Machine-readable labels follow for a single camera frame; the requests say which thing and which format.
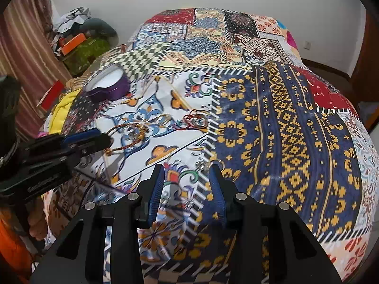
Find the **purple heart-shaped tin box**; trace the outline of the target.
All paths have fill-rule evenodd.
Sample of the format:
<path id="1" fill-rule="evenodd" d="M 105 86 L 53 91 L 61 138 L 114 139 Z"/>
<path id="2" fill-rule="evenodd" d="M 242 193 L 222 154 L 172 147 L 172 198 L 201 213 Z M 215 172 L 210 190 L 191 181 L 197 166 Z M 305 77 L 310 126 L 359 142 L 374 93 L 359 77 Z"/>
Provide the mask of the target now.
<path id="1" fill-rule="evenodd" d="M 117 63 L 96 74 L 84 88 L 93 103 L 119 100 L 126 96 L 130 89 L 131 82 L 124 68 Z"/>

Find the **yellow blanket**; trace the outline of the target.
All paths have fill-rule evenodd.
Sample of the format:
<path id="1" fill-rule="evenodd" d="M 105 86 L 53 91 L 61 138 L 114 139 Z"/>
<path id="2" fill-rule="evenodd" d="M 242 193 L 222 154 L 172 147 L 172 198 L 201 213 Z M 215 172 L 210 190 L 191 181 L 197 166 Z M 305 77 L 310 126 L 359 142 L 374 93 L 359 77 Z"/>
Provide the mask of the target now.
<path id="1" fill-rule="evenodd" d="M 55 106 L 49 123 L 49 134 L 60 133 L 69 113 L 70 107 L 80 90 L 74 90 L 65 94 Z"/>

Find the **red box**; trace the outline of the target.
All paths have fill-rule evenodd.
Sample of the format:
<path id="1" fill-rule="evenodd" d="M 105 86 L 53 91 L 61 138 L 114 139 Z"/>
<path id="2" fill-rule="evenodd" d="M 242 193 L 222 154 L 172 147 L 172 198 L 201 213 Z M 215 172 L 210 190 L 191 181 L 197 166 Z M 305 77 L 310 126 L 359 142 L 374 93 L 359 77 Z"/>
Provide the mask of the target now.
<path id="1" fill-rule="evenodd" d="M 37 108 L 48 111 L 64 89 L 65 85 L 61 81 L 56 81 L 42 96 L 37 104 Z"/>

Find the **green patterned box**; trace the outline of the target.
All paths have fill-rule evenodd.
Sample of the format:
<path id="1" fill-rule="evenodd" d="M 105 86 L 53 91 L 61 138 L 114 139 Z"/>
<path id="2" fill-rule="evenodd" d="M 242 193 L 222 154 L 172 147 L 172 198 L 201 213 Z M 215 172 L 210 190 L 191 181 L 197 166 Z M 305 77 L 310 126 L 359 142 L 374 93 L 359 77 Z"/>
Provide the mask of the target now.
<path id="1" fill-rule="evenodd" d="M 72 77 L 83 74 L 87 68 L 105 52 L 110 50 L 108 40 L 104 38 L 88 38 L 68 53 L 62 62 Z"/>

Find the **orange sleeve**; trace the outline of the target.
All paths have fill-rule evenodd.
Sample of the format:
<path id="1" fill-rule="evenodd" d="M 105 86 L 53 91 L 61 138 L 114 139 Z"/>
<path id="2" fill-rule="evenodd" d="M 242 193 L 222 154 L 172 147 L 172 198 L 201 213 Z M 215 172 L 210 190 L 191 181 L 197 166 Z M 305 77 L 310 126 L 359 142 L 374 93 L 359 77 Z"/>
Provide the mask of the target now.
<path id="1" fill-rule="evenodd" d="M 9 265 L 21 283 L 29 283 L 32 274 L 32 258 L 19 235 L 11 227 L 12 213 L 1 208 L 1 257 Z"/>

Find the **orange box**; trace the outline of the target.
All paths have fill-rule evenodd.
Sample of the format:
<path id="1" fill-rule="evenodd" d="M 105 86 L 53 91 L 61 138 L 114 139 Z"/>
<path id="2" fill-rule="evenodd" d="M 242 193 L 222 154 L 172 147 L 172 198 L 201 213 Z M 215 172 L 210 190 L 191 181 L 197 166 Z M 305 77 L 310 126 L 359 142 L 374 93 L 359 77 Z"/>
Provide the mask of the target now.
<path id="1" fill-rule="evenodd" d="M 84 33 L 77 34 L 76 37 L 73 37 L 70 41 L 68 41 L 66 44 L 64 44 L 63 47 L 61 47 L 61 52 L 63 56 L 66 56 L 69 54 L 72 50 L 74 50 L 76 47 L 78 47 L 81 43 L 86 41 L 86 36 Z"/>

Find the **striped red-brown curtain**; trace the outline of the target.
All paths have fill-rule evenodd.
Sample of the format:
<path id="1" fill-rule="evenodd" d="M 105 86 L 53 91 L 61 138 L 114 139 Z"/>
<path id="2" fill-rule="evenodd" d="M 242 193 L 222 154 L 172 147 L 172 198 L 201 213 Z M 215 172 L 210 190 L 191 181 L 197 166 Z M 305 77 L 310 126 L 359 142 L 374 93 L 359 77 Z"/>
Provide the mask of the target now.
<path id="1" fill-rule="evenodd" d="M 71 78 L 53 53 L 53 37 L 51 0 L 11 0 L 1 14 L 1 74 L 21 83 L 15 125 L 23 140 L 36 137 L 44 122 L 38 103 L 45 92 Z"/>

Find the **colourful patchwork bedspread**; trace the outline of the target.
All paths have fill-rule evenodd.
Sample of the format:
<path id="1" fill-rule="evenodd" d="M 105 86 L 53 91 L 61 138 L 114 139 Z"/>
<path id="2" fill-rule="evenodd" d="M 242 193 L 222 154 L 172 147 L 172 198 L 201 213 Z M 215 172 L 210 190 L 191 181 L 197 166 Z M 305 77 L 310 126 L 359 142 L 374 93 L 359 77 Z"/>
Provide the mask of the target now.
<path id="1" fill-rule="evenodd" d="M 155 165 L 164 187 L 139 230 L 146 283 L 229 283 L 236 239 L 218 224 L 209 168 L 259 203 L 286 201 L 342 280 L 360 267 L 378 204 L 378 153 L 351 103 L 303 64 L 272 17 L 215 8 L 161 12 L 99 69 L 124 68 L 130 92 L 93 103 L 84 87 L 61 133 L 97 128 L 108 153 L 86 157 L 45 198 L 50 238 L 87 202 L 113 203 Z"/>

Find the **pile of clothes and papers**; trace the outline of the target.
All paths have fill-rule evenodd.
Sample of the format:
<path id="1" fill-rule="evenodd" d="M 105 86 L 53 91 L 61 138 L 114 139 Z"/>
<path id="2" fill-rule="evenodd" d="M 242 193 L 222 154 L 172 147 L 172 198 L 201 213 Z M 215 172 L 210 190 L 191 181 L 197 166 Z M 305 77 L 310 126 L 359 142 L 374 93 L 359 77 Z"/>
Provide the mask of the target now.
<path id="1" fill-rule="evenodd" d="M 68 36 L 75 37 L 83 33 L 86 37 L 102 37 L 113 48 L 118 45 L 119 37 L 116 30 L 104 20 L 92 17 L 88 7 L 75 8 L 53 23 L 54 38 L 50 42 L 52 48 L 59 47 L 58 41 Z"/>

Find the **wall socket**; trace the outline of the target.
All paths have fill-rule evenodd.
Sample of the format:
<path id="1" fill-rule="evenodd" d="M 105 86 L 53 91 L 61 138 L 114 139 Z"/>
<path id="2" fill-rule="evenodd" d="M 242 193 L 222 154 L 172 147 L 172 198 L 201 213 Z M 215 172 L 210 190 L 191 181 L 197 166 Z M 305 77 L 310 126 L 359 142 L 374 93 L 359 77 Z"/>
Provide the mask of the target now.
<path id="1" fill-rule="evenodd" d="M 310 50 L 311 48 L 311 43 L 309 41 L 305 41 L 304 42 L 304 48 L 307 49 L 307 50 Z"/>

